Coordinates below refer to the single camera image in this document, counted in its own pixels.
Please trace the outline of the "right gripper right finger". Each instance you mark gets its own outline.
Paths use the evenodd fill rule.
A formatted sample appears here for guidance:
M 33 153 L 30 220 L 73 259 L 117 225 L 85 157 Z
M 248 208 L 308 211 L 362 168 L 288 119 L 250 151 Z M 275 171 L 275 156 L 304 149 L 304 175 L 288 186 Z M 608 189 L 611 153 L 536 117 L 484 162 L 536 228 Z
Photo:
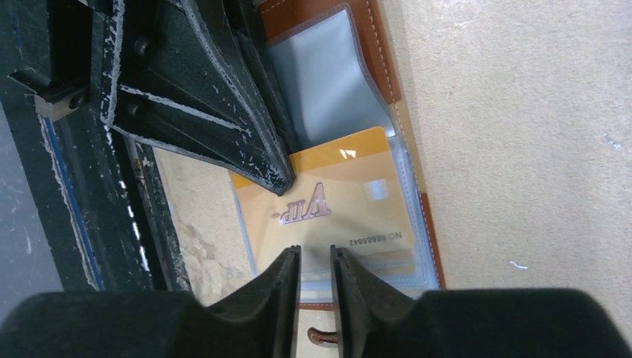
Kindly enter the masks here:
M 576 289 L 430 290 L 404 295 L 346 248 L 331 248 L 342 357 L 629 357 L 600 304 Z

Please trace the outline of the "brown leather card holder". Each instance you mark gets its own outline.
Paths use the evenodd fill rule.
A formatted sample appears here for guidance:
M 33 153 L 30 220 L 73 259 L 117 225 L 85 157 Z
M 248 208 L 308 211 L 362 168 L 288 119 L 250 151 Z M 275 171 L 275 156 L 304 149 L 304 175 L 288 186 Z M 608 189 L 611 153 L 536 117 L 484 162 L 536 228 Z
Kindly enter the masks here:
M 365 257 L 352 254 L 412 298 L 442 289 L 445 280 L 423 171 L 378 2 L 261 1 L 256 6 L 300 144 L 297 152 L 373 127 L 383 128 L 388 138 L 415 244 Z M 251 262 L 237 200 L 236 207 L 251 270 L 261 274 Z M 300 277 L 300 307 L 332 309 L 329 267 L 312 273 L 302 268 Z

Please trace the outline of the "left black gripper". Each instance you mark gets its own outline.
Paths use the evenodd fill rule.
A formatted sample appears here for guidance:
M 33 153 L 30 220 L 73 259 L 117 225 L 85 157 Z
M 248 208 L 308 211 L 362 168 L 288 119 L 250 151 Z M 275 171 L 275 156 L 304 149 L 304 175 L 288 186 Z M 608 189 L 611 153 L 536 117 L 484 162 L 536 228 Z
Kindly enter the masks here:
M 92 21 L 113 13 L 112 1 L 8 1 L 22 65 L 10 78 L 34 97 L 52 122 L 89 103 Z

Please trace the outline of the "gold VIP card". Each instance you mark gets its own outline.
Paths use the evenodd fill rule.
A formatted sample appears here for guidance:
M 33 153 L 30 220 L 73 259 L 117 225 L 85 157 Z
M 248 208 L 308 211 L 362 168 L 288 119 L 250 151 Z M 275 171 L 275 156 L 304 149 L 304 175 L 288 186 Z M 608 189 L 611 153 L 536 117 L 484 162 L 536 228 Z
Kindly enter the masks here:
M 344 136 L 290 159 L 296 178 L 281 196 L 241 175 L 230 176 L 255 270 L 263 271 L 293 245 L 301 247 L 305 273 L 327 269 L 333 245 L 360 257 L 414 247 L 383 128 Z

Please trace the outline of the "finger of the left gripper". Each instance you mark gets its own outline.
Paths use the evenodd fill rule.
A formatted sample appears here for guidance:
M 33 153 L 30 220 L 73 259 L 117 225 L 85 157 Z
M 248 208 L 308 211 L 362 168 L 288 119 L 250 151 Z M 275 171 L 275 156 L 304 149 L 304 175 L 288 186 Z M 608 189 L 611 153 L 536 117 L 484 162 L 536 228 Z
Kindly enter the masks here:
M 285 150 L 293 154 L 300 150 L 300 144 L 268 54 L 262 16 L 252 1 L 223 0 L 222 4 L 233 36 L 238 41 L 242 56 L 270 113 L 274 128 Z
M 295 179 L 222 1 L 113 1 L 101 15 L 101 121 L 276 195 Z

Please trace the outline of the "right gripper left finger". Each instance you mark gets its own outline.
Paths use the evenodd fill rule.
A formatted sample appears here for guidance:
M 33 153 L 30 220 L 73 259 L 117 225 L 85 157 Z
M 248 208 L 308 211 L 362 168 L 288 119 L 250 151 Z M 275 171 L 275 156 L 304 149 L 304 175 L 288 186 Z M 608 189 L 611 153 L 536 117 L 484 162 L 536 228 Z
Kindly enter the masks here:
M 301 249 L 205 307 L 187 292 L 46 292 L 1 323 L 3 357 L 293 357 Z

